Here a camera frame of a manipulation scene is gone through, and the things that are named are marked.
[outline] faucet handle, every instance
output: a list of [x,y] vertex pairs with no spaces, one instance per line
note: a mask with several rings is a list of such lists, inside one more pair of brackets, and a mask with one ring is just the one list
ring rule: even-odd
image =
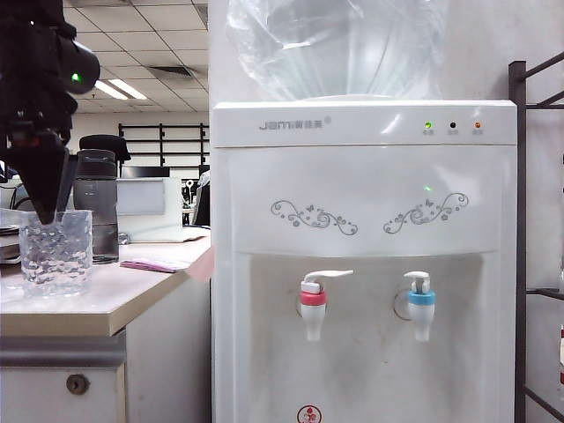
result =
[[323,284],[317,281],[319,278],[339,278],[353,273],[354,271],[312,271],[301,281],[301,290],[306,293],[320,293]]
[[431,278],[426,271],[408,271],[404,277],[412,279],[412,291],[428,293],[431,291]]

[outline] robotic arm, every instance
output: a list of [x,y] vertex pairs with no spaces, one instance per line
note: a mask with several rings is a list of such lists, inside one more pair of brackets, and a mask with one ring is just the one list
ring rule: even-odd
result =
[[77,102],[100,64],[74,41],[62,0],[0,2],[0,160],[16,169],[42,223],[64,210],[74,179],[65,147]]

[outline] black rack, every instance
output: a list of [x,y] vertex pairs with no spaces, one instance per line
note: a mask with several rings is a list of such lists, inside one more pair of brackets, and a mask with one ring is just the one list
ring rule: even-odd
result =
[[[196,125],[166,125],[164,123],[159,123],[156,125],[124,125],[119,123],[117,126],[118,134],[120,137],[124,137],[126,141],[131,144],[159,144],[159,150],[157,152],[130,152],[131,156],[159,156],[160,158],[160,166],[164,167],[166,164],[166,157],[167,156],[187,156],[187,157],[195,157],[199,156],[200,158],[200,165],[205,163],[205,157],[209,156],[209,151],[205,150],[205,144],[210,142],[210,139],[207,137],[207,130],[210,128],[209,125],[199,123]],[[167,133],[165,130],[168,129],[181,129],[181,130],[199,130],[199,138],[174,138],[174,139],[166,139]],[[134,139],[134,138],[126,138],[125,131],[126,130],[159,130],[159,138],[158,139]],[[169,143],[198,143],[199,144],[199,152],[165,152],[164,151],[164,144]],[[186,166],[167,166],[171,169],[199,169],[200,165],[186,165]]]
[[509,99],[517,105],[517,257],[516,257],[516,368],[515,368],[515,423],[526,423],[526,397],[529,397],[559,422],[564,415],[527,387],[527,295],[542,295],[564,300],[558,289],[539,288],[527,290],[527,110],[562,110],[564,104],[554,104],[564,99],[561,91],[536,104],[527,103],[527,78],[564,61],[564,52],[527,70],[525,61],[509,65]]

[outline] black chair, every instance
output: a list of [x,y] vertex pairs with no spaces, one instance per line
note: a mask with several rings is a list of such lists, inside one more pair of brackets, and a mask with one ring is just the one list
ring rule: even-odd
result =
[[120,166],[120,175],[122,174],[123,162],[131,160],[125,138],[118,137],[117,135],[88,135],[80,138],[79,146],[80,150],[97,149],[113,152],[115,154],[115,161]]

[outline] desk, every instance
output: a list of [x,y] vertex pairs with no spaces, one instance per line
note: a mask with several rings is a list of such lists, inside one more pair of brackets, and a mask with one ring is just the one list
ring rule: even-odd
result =
[[[131,244],[120,258],[194,261],[209,246]],[[6,288],[21,278],[5,271],[0,285],[2,421],[211,421],[208,283],[114,263],[94,267],[87,293],[43,299]]]

